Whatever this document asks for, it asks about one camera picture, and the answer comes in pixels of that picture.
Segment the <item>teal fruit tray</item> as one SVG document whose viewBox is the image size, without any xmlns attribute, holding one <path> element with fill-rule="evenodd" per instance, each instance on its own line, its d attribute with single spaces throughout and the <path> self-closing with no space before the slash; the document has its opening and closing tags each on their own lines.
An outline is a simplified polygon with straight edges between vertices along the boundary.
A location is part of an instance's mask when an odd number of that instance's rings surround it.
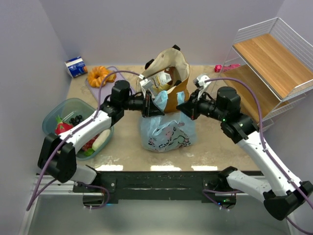
<svg viewBox="0 0 313 235">
<path fill-rule="evenodd" d="M 92 113 L 95 112 L 95 109 L 88 105 L 86 102 L 79 98 L 70 98 L 62 103 L 60 103 L 56 108 L 54 108 L 43 120 L 42 129 L 43 132 L 48 135 L 50 133 L 55 133 L 54 130 L 57 126 L 56 117 L 60 116 L 63 122 L 68 124 L 69 120 L 77 115 L 82 115 L 83 120 L 87 119 Z M 86 157 L 84 156 L 84 151 L 82 149 L 76 155 L 76 159 L 79 161 L 86 161 L 89 159 L 94 158 L 111 140 L 114 134 L 114 127 L 110 128 L 111 133 L 107 140 L 97 149 L 91 156 Z"/>
</svg>

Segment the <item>red grape bunch toy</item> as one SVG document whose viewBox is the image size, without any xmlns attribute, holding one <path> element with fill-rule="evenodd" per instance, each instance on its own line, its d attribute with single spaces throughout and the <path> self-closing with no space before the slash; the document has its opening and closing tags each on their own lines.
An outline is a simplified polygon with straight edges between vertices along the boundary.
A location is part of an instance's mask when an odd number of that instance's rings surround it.
<svg viewBox="0 0 313 235">
<path fill-rule="evenodd" d="M 93 143 L 95 142 L 96 138 L 92 138 L 86 144 L 83 145 L 82 150 L 87 151 L 92 148 Z"/>
</svg>

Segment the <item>brown Trader Joe's tote bag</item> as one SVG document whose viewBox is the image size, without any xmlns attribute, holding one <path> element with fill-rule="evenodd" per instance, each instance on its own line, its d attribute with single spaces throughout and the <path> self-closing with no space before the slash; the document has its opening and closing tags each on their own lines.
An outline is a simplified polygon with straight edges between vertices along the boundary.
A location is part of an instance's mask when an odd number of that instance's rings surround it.
<svg viewBox="0 0 313 235">
<path fill-rule="evenodd" d="M 137 81 L 137 88 L 150 91 L 157 97 L 162 91 L 167 95 L 165 113 L 177 112 L 178 93 L 184 95 L 183 101 L 189 98 L 187 89 L 190 66 L 177 45 L 162 51 L 156 59 L 145 65 L 141 79 Z"/>
</svg>

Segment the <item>light blue plastic bag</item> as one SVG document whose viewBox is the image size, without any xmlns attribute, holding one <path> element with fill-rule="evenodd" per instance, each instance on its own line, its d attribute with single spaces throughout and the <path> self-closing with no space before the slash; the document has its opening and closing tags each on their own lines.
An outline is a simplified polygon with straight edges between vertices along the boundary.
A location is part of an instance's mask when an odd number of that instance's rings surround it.
<svg viewBox="0 0 313 235">
<path fill-rule="evenodd" d="M 195 122 L 180 111 L 141 117 L 139 130 L 142 147 L 157 153 L 191 146 L 197 141 Z"/>
</svg>

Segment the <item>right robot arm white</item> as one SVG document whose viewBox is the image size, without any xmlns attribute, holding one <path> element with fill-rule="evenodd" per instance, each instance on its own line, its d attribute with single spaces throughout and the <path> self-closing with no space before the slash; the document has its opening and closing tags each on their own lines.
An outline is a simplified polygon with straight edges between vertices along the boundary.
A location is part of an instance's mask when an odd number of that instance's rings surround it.
<svg viewBox="0 0 313 235">
<path fill-rule="evenodd" d="M 206 99 L 204 94 L 199 97 L 199 92 L 193 92 L 177 109 L 192 120 L 204 115 L 220 121 L 223 133 L 250 156 L 267 179 L 264 183 L 230 166 L 219 173 L 218 186 L 254 197 L 277 220 L 287 218 L 312 194 L 312 183 L 301 181 L 290 172 L 261 138 L 254 120 L 241 113 L 241 98 L 234 88 L 218 89 L 214 101 Z"/>
</svg>

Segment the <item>pink dragon fruit toy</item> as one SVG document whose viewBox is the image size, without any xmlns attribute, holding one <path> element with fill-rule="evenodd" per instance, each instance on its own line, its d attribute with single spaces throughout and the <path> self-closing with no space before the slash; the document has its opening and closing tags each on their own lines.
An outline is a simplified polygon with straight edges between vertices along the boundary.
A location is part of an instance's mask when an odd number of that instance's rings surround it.
<svg viewBox="0 0 313 235">
<path fill-rule="evenodd" d="M 73 128 L 73 125 L 63 122 L 60 116 L 56 117 L 57 126 L 54 130 L 55 134 L 59 135 Z"/>
</svg>

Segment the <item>orange bundt cake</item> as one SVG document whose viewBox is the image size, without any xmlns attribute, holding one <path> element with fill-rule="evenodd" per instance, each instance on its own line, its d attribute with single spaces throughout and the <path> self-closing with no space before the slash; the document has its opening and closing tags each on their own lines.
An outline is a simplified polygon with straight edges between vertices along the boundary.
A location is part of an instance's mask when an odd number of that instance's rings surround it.
<svg viewBox="0 0 313 235">
<path fill-rule="evenodd" d="M 88 74 L 87 81 L 93 88 L 100 88 L 105 86 L 107 83 L 113 83 L 116 80 L 116 74 L 110 75 L 105 78 L 112 70 L 107 69 L 104 66 L 94 67 Z"/>
</svg>

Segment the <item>white radish toy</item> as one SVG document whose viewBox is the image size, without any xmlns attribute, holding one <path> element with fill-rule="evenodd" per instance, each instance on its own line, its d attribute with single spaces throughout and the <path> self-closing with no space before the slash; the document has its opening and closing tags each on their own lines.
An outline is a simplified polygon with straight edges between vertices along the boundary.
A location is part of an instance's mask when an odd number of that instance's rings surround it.
<svg viewBox="0 0 313 235">
<path fill-rule="evenodd" d="M 107 140 L 107 138 L 109 137 L 111 133 L 110 129 L 104 130 L 97 138 L 96 140 L 93 142 L 92 144 L 92 149 L 94 151 L 96 151 L 97 149 L 100 148 L 100 146 Z"/>
</svg>

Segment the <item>lavender cutting board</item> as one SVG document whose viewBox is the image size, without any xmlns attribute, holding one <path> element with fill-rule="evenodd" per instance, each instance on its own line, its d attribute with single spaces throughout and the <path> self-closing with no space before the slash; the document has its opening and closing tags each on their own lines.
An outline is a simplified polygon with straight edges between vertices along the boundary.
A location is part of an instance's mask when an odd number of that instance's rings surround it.
<svg viewBox="0 0 313 235">
<path fill-rule="evenodd" d="M 126 80 L 126 78 L 124 77 L 124 73 L 117 73 L 116 74 L 116 79 L 115 81 L 119 81 L 119 80 Z M 92 93 L 93 97 L 96 99 L 96 101 L 98 102 L 98 94 L 99 94 L 99 88 L 93 88 L 89 85 L 88 79 L 85 80 L 85 84 L 88 87 L 88 89 L 90 90 L 90 92 Z M 111 94 L 112 91 L 112 87 L 114 86 L 114 82 L 113 83 L 106 83 L 106 85 L 104 87 L 102 87 L 101 91 L 100 91 L 100 103 L 102 104 L 105 97 Z"/>
</svg>

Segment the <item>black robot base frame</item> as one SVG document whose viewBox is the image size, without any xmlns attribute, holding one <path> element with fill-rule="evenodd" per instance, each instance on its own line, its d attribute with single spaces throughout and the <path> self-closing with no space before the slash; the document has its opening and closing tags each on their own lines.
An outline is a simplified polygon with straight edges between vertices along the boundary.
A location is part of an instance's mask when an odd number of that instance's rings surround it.
<svg viewBox="0 0 313 235">
<path fill-rule="evenodd" d="M 201 201 L 231 209 L 238 193 L 223 184 L 217 171 L 101 171 L 91 186 L 77 183 L 86 206 L 121 200 Z"/>
</svg>

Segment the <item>green leafy vegetable toy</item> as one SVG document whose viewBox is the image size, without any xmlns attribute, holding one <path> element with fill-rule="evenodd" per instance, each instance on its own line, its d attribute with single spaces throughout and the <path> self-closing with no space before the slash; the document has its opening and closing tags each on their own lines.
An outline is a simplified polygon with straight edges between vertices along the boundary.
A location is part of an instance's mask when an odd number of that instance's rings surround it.
<svg viewBox="0 0 313 235">
<path fill-rule="evenodd" d="M 84 156 L 89 157 L 91 156 L 95 151 L 92 148 L 87 149 L 84 151 Z"/>
</svg>

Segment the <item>blue white carton box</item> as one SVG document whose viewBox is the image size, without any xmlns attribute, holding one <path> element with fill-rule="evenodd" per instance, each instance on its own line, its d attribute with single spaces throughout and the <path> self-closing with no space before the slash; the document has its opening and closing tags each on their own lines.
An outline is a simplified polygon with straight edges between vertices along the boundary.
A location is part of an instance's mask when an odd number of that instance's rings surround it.
<svg viewBox="0 0 313 235">
<path fill-rule="evenodd" d="M 65 61 L 65 66 L 71 78 L 88 73 L 87 66 L 81 56 Z"/>
</svg>

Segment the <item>brown white chips bag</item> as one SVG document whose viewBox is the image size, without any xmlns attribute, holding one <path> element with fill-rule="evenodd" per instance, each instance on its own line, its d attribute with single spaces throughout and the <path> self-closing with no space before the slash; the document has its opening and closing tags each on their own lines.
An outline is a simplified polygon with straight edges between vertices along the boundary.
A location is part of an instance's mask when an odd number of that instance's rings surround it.
<svg viewBox="0 0 313 235">
<path fill-rule="evenodd" d="M 153 83 L 153 88 L 151 92 L 153 97 L 156 97 L 161 91 L 167 91 L 169 93 L 172 88 L 181 83 L 181 80 L 179 78 L 174 78 L 174 71 L 174 67 L 169 67 L 148 78 L 151 79 Z"/>
</svg>

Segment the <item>dark blueberry bunch toy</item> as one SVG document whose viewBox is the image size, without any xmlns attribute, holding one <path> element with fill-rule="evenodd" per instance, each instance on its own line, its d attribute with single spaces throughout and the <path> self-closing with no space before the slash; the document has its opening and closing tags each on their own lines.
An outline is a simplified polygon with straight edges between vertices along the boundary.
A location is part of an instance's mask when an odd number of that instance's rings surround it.
<svg viewBox="0 0 313 235">
<path fill-rule="evenodd" d="M 69 120 L 69 123 L 73 126 L 78 125 L 83 120 L 82 115 L 77 115 L 76 117 L 73 117 Z"/>
</svg>

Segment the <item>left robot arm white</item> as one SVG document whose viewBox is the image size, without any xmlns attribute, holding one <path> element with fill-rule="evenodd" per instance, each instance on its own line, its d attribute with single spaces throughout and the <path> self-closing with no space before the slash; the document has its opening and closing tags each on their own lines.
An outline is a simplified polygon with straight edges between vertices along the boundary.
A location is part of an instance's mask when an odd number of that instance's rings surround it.
<svg viewBox="0 0 313 235">
<path fill-rule="evenodd" d="M 38 160 L 40 175 L 47 173 L 60 183 L 76 181 L 92 184 L 97 177 L 97 171 L 90 166 L 78 165 L 76 155 L 91 138 L 121 120 L 125 110 L 140 111 L 143 117 L 164 115 L 149 91 L 141 95 L 131 95 L 129 82 L 119 80 L 112 87 L 109 99 L 88 118 L 64 133 L 45 137 Z"/>
</svg>

